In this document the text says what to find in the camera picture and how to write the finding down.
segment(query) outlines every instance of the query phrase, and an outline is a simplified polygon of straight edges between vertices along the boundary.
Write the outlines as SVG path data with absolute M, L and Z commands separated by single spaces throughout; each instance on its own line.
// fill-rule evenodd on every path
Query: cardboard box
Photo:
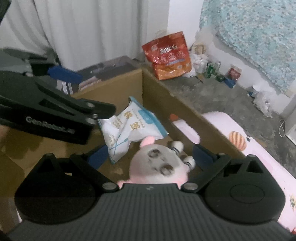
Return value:
M 244 157 L 214 126 L 179 98 L 174 97 L 164 84 L 157 81 L 146 69 L 137 69 L 116 76 L 73 95 L 78 99 L 85 98 L 115 104 L 116 114 L 121 113 L 128 106 L 129 96 L 135 97 L 145 108 L 152 111 L 168 131 L 169 137 L 160 140 L 159 144 L 166 145 L 171 140 L 180 140 L 184 143 L 184 152 L 192 155 L 194 144 L 169 120 L 170 114 L 176 114 L 200 135 L 201 145 L 205 148 L 213 153 L 227 153 L 233 158 Z M 45 153 L 54 153 L 57 158 L 69 157 L 76 152 L 88 152 L 103 143 L 104 138 L 99 129 L 92 132 L 86 145 L 66 143 L 11 129 L 2 147 L 4 154 L 1 156 L 0 170 L 1 173 L 5 173 L 4 176 L 0 176 L 2 200 L 13 197 L 18 185 Z M 128 179 L 131 158 L 138 150 L 139 143 L 132 143 L 129 152 L 118 163 L 112 165 L 107 160 L 98 171 L 114 182 Z M 200 169 L 196 167 L 190 175 L 197 175 L 199 172 Z M 1 213 L 0 224 L 4 231 L 8 231 L 11 226 L 4 228 L 3 223 L 7 223 L 8 219 L 7 215 L 4 216 Z

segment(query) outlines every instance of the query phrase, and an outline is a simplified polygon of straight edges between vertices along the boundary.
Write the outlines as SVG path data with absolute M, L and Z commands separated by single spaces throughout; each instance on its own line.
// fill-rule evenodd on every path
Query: plush toy ear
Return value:
M 154 142 L 155 142 L 154 137 L 152 136 L 145 137 L 140 144 L 140 148 L 142 148 L 143 146 L 152 145 L 154 144 Z

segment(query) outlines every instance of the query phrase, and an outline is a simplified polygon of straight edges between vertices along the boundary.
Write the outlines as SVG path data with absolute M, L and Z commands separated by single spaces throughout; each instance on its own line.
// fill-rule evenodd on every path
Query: concrete floor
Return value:
M 230 115 L 246 134 L 264 142 L 266 150 L 296 178 L 296 146 L 279 135 L 281 118 L 275 113 L 272 118 L 265 117 L 253 105 L 245 89 L 238 85 L 230 89 L 215 79 L 205 79 L 201 83 L 194 77 L 179 77 L 163 83 L 200 113 L 221 111 Z

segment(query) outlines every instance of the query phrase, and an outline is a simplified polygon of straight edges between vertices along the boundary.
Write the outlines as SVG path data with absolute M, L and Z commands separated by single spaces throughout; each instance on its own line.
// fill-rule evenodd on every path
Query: light blue floral fabric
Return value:
M 286 91 L 296 79 L 295 13 L 296 0 L 204 0 L 200 27 L 214 25 L 225 44 Z

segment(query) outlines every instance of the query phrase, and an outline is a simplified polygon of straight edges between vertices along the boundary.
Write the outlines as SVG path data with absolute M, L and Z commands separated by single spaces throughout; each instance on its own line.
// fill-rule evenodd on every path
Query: pink plush toy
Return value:
M 195 161 L 192 156 L 187 156 L 183 161 L 179 158 L 184 148 L 183 143 L 176 141 L 168 148 L 154 142 L 154 137 L 143 139 L 141 149 L 131 161 L 130 179 L 118 181 L 120 188 L 124 183 L 176 183 L 180 188 L 187 182 L 187 173 L 195 167 Z

